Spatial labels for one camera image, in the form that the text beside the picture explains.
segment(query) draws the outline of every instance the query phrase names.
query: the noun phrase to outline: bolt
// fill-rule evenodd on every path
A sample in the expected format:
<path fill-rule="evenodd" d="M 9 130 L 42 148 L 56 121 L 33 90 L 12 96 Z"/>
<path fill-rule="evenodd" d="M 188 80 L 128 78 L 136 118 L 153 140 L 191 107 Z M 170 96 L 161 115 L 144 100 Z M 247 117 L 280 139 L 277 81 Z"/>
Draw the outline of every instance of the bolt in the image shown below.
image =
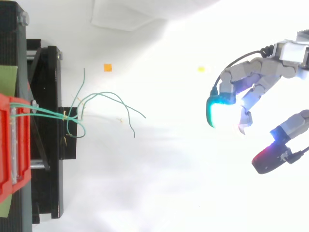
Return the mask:
<path fill-rule="evenodd" d="M 22 26 L 28 26 L 30 23 L 30 18 L 27 12 L 23 11 L 19 14 L 17 17 L 18 23 L 20 23 Z"/>
<path fill-rule="evenodd" d="M 36 108 L 39 108 L 39 107 L 40 107 L 40 106 L 37 104 L 37 101 L 36 101 L 36 100 L 32 100 L 32 101 L 31 101 L 31 106 L 36 107 Z M 35 114 L 35 113 L 37 113 L 37 110 L 32 109 L 32 112 Z"/>
<path fill-rule="evenodd" d="M 57 59 L 58 60 L 63 60 L 63 54 L 62 54 L 62 52 L 57 52 Z"/>

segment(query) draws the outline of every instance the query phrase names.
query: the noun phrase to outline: teal wire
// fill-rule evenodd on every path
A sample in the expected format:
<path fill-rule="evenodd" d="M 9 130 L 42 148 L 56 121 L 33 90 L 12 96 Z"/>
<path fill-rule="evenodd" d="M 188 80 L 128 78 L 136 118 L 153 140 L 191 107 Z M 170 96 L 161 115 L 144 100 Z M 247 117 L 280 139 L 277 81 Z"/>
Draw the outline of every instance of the teal wire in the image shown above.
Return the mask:
<path fill-rule="evenodd" d="M 109 97 L 109 96 L 106 96 L 106 95 L 104 95 L 104 94 L 102 94 L 102 93 L 110 93 L 110 92 L 92 93 L 92 94 L 88 95 L 87 97 L 85 97 L 83 100 L 85 100 L 86 98 L 88 98 L 88 97 L 90 97 L 90 96 L 92 96 L 92 95 L 100 95 L 100 96 L 109 98 L 109 99 L 111 99 L 111 100 L 113 100 L 113 101 L 115 101 L 115 102 L 117 102 L 117 103 L 120 103 L 120 104 L 124 105 L 121 101 L 117 101 L 116 99 L 111 98 L 111 97 Z M 79 108 L 81 104 L 83 104 L 83 101 L 81 101 L 81 102 L 78 104 L 77 108 Z M 127 108 L 129 108 L 129 109 L 131 109 L 131 110 L 133 110 L 133 111 L 135 111 L 135 112 L 137 112 L 137 113 L 139 113 L 139 114 L 142 115 L 144 118 L 146 118 L 140 111 L 138 111 L 138 110 L 136 110 L 136 109 L 134 109 L 134 108 L 132 108 L 132 107 L 130 107 L 130 106 L 128 106 L 128 105 L 124 105 L 124 106 L 126 106 Z"/>
<path fill-rule="evenodd" d="M 82 123 L 80 123 L 79 120 L 76 120 L 76 119 L 72 119 L 72 118 L 69 118 L 69 117 L 57 117 L 57 116 L 53 116 L 53 115 L 43 115 L 43 114 L 18 114 L 18 115 L 11 115 L 11 117 L 23 117 L 23 116 L 41 116 L 41 117 L 48 117 L 48 118 L 55 118 L 55 119 L 60 119 L 60 120 L 66 120 L 67 122 L 68 121 L 73 121 L 75 123 L 77 123 L 78 125 L 80 125 L 83 130 L 84 130 L 84 135 L 83 137 L 86 135 L 86 128 L 84 127 L 84 125 Z"/>
<path fill-rule="evenodd" d="M 77 92 L 77 94 L 76 94 L 76 96 L 75 96 L 75 98 L 74 98 L 74 101 L 73 101 L 73 103 L 72 103 L 72 105 L 71 105 L 71 107 L 70 107 L 70 111 L 69 111 L 68 116 L 64 116 L 64 115 L 62 115 L 62 114 L 60 114 L 60 113 L 56 113 L 56 112 L 53 112 L 53 111 L 50 111 L 50 110 L 46 110 L 46 109 L 42 109 L 42 108 L 38 108 L 38 107 L 26 105 L 26 104 L 11 103 L 11 107 L 15 107 L 15 108 L 28 108 L 28 109 L 33 109 L 33 110 L 37 110 L 37 111 L 41 111 L 41 112 L 44 112 L 44 113 L 47 113 L 47 114 L 52 114 L 52 115 L 54 115 L 54 116 L 49 116 L 49 115 L 43 115 L 43 114 L 20 114 L 20 115 L 16 115 L 16 116 L 12 116 L 12 117 L 19 117 L 19 116 L 42 116 L 42 117 L 49 117 L 49 118 L 56 118 L 56 119 L 66 120 L 66 121 L 67 121 L 67 132 L 68 132 L 69 136 L 70 136 L 70 137 L 73 137 L 73 138 L 83 138 L 83 137 L 85 137 L 85 135 L 86 135 L 86 129 L 85 129 L 85 127 L 84 127 L 80 122 L 83 120 L 85 106 L 86 106 L 86 104 L 87 104 L 90 100 L 94 99 L 96 96 L 103 96 L 103 97 L 109 98 L 109 99 L 111 99 L 111 100 L 113 100 L 113 101 L 115 101 L 115 102 L 118 102 L 118 103 L 122 104 L 123 106 L 125 106 L 125 108 L 126 108 L 126 110 L 127 110 L 127 113 L 128 113 L 129 125 L 130 125 L 130 127 L 131 127 L 131 129 L 132 129 L 132 131 L 133 131 L 133 133 L 134 133 L 134 138 L 135 138 L 135 131 L 134 131 L 132 125 L 131 125 L 131 118 L 130 118 L 129 109 L 132 109 L 132 110 L 134 110 L 135 112 L 141 114 L 144 118 L 146 118 L 146 117 L 145 117 L 141 112 L 139 112 L 139 111 L 133 109 L 133 108 L 130 107 L 130 106 L 127 106 L 127 105 L 122 101 L 122 99 L 121 99 L 117 94 L 115 94 L 115 93 L 112 93 L 112 92 L 101 92 L 101 93 L 92 93 L 92 94 L 88 95 L 88 96 L 85 97 L 83 100 L 81 100 L 81 102 L 80 102 L 80 103 L 78 104 L 78 106 L 77 106 L 77 110 L 78 110 L 79 107 L 80 107 L 80 105 L 83 103 L 83 101 L 85 101 L 87 98 L 89 98 L 89 97 L 91 97 L 91 96 L 93 95 L 93 97 L 90 98 L 90 99 L 88 99 L 88 100 L 84 103 L 84 105 L 83 105 L 82 115 L 81 115 L 82 120 L 76 119 L 76 118 L 78 117 L 78 111 L 77 111 L 76 116 L 73 116 L 73 117 L 70 116 L 70 115 L 71 115 L 71 111 L 72 111 L 73 106 L 74 106 L 74 103 L 75 103 L 75 101 L 76 101 L 76 99 L 77 99 L 77 97 L 78 97 L 78 95 L 79 95 L 79 93 L 80 93 L 82 87 L 84 86 L 84 83 L 85 83 L 85 68 L 84 68 L 84 79 L 83 79 L 83 83 L 82 83 L 81 87 L 79 88 L 79 90 L 78 90 L 78 92 Z M 111 97 L 109 97 L 109 96 L 106 96 L 106 95 L 104 95 L 104 93 L 105 93 L 105 94 L 113 94 L 113 95 L 115 95 L 120 101 L 117 101 L 117 100 L 115 100 L 115 99 L 113 99 L 113 98 L 111 98 Z M 83 136 L 74 136 L 74 135 L 72 135 L 72 134 L 70 133 L 70 131 L 69 131 L 69 120 L 70 120 L 70 121 L 73 121 L 73 122 L 75 122 L 75 123 L 77 123 L 77 124 L 79 124 L 80 126 L 82 126 L 82 128 L 83 128 L 83 130 L 84 130 Z"/>
<path fill-rule="evenodd" d="M 135 138 L 135 130 L 133 129 L 133 127 L 132 127 L 132 125 L 131 125 L 131 118 L 130 118 L 129 109 L 128 109 L 128 107 L 126 106 L 126 104 L 122 101 L 122 99 L 121 99 L 117 94 L 115 94 L 115 93 L 112 93 L 112 92 L 101 92 L 101 93 L 95 94 L 92 98 L 88 99 L 88 100 L 84 103 L 84 105 L 83 105 L 82 119 L 83 119 L 83 115 L 84 115 L 84 108 L 85 108 L 85 105 L 87 104 L 87 102 L 90 101 L 90 100 L 92 100 L 92 99 L 94 99 L 96 96 L 98 96 L 98 95 L 100 95 L 100 94 L 103 94 L 103 93 L 109 93 L 109 94 L 115 95 L 117 98 L 119 98 L 119 100 L 121 101 L 121 104 L 125 106 L 126 111 L 127 111 L 127 115 L 128 115 L 128 118 L 129 118 L 129 125 L 130 125 L 131 129 L 133 130 L 134 138 Z M 89 96 L 87 96 L 87 97 L 85 97 L 84 99 L 82 99 L 82 100 L 81 100 L 81 103 L 82 103 L 83 101 L 85 101 L 88 97 L 90 97 L 91 95 L 92 95 L 92 94 L 90 94 Z"/>
<path fill-rule="evenodd" d="M 11 103 L 10 105 L 11 105 L 11 107 L 14 107 L 14 108 L 27 108 L 27 109 L 31 109 L 31 110 L 37 110 L 37 111 L 41 111 L 41 112 L 44 112 L 44 113 L 47 113 L 47 114 L 52 114 L 52 115 L 55 115 L 55 116 L 58 116 L 58 117 L 61 117 L 61 118 L 63 118 L 63 116 L 64 116 L 64 114 L 60 114 L 60 113 L 57 113 L 57 112 L 46 110 L 46 109 L 43 109 L 43 108 L 40 108 L 40 107 L 34 107 L 34 106 L 31 106 L 31 105 L 26 105 L 26 104 L 21 104 L 21 103 Z"/>
<path fill-rule="evenodd" d="M 84 86 L 84 84 L 85 84 L 85 68 L 84 68 L 84 79 L 83 79 L 83 83 L 82 83 L 81 87 L 79 88 L 79 90 L 78 90 L 78 92 L 77 92 L 77 94 L 76 94 L 76 96 L 75 96 L 75 98 L 74 98 L 74 101 L 72 102 L 72 105 L 71 105 L 71 108 L 70 108 L 70 111 L 69 111 L 69 114 L 68 114 L 69 117 L 70 117 L 70 115 L 71 115 L 71 111 L 72 111 L 72 108 L 73 108 L 73 106 L 74 106 L 74 103 L 75 103 L 75 101 L 76 101 L 76 99 L 77 99 L 77 97 L 78 97 L 78 94 L 79 94 L 79 92 L 81 91 L 81 89 L 82 89 L 82 87 Z M 83 138 L 83 137 L 85 137 L 85 135 L 86 135 L 86 131 L 84 132 L 84 135 L 83 135 L 83 136 L 74 136 L 74 135 L 72 135 L 72 134 L 70 133 L 70 130 L 69 130 L 69 121 L 67 121 L 67 132 L 68 132 L 68 134 L 70 135 L 70 137 L 76 138 L 76 139 Z"/>

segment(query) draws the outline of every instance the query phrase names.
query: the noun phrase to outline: red container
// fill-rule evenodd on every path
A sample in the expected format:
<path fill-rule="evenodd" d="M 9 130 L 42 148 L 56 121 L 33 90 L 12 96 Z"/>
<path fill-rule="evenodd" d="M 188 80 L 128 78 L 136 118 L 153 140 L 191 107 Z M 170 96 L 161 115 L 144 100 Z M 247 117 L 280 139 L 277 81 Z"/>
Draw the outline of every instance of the red container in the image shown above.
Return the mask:
<path fill-rule="evenodd" d="M 24 99 L 0 94 L 0 203 L 15 193 L 31 179 L 30 117 L 17 117 L 18 180 L 12 184 L 10 103 L 29 105 Z M 18 108 L 17 114 L 28 114 L 29 109 Z"/>

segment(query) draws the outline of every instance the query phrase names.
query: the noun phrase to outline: yellow paper piece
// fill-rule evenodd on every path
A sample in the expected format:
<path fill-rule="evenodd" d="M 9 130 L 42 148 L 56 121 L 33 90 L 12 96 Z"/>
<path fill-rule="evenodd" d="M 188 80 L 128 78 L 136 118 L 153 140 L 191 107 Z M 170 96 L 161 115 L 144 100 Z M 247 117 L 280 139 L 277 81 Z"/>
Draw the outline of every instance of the yellow paper piece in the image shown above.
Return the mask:
<path fill-rule="evenodd" d="M 6 96 L 15 95 L 17 66 L 0 65 L 0 93 Z"/>
<path fill-rule="evenodd" d="M 205 67 L 203 67 L 203 66 L 201 66 L 201 67 L 198 67 L 198 69 L 197 69 L 200 73 L 202 72 L 204 72 L 205 71 Z"/>
<path fill-rule="evenodd" d="M 0 203 L 0 218 L 7 218 L 10 212 L 12 195 L 8 196 L 2 203 Z"/>

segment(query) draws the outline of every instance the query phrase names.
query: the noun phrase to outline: black frame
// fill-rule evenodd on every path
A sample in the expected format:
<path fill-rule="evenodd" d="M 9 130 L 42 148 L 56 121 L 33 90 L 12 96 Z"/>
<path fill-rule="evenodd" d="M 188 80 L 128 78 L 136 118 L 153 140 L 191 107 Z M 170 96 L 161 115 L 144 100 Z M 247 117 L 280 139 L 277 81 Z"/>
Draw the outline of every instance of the black frame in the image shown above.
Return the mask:
<path fill-rule="evenodd" d="M 0 1 L 0 65 L 18 66 L 17 97 L 54 112 L 67 112 L 61 107 L 61 71 L 59 49 L 41 48 L 40 40 L 26 40 L 26 28 L 17 17 L 23 9 L 13 1 Z M 27 61 L 27 50 L 35 50 Z M 69 123 L 72 133 L 77 125 Z M 41 159 L 44 169 L 31 170 L 32 179 L 13 194 L 8 218 L 0 218 L 1 232 L 31 232 L 32 223 L 40 222 L 39 214 L 63 214 L 63 160 L 76 158 L 76 139 L 66 136 L 66 122 L 31 117 L 31 159 Z"/>

